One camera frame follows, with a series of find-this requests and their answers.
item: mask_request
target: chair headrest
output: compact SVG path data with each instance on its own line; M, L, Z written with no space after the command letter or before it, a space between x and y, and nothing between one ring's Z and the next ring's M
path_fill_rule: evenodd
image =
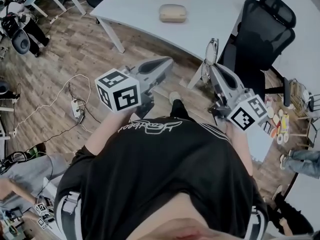
M297 18L293 10L282 0L260 0L260 5L287 28L296 26Z

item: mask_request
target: blue jeans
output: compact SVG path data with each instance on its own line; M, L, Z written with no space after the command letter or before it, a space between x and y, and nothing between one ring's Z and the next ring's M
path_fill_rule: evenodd
M290 156L284 159L286 169L310 177L320 178L320 151L298 150L291 151Z

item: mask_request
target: person in white shirt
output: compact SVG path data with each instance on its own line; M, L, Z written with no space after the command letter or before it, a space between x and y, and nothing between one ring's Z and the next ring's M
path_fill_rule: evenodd
M43 44L46 47L49 43L49 38L45 36L43 31L39 28L39 26L35 22L35 17L31 13L29 9L24 7L23 4L17 2L10 2L4 9L0 12L0 18L4 18L8 13L17 14L20 18L20 21L16 19L16 22L19 24L19 27L23 29L29 36L30 40L30 49L29 51L35 56L38 57L40 55L39 46L36 42L34 42L30 35L32 35L39 43ZM0 31L4 33L2 26L0 25Z

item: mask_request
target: beige case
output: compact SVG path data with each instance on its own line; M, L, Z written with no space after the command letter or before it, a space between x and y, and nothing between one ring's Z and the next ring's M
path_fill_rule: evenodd
M182 23L187 19L187 10L178 4L164 4L160 6L160 21Z

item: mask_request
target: black t-shirt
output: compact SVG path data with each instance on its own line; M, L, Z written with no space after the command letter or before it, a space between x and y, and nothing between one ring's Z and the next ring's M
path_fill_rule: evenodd
M80 192L83 239L124 240L178 193L211 229L243 238L252 207L266 207L238 154L217 128L175 118L122 127L98 156L79 150L55 204Z

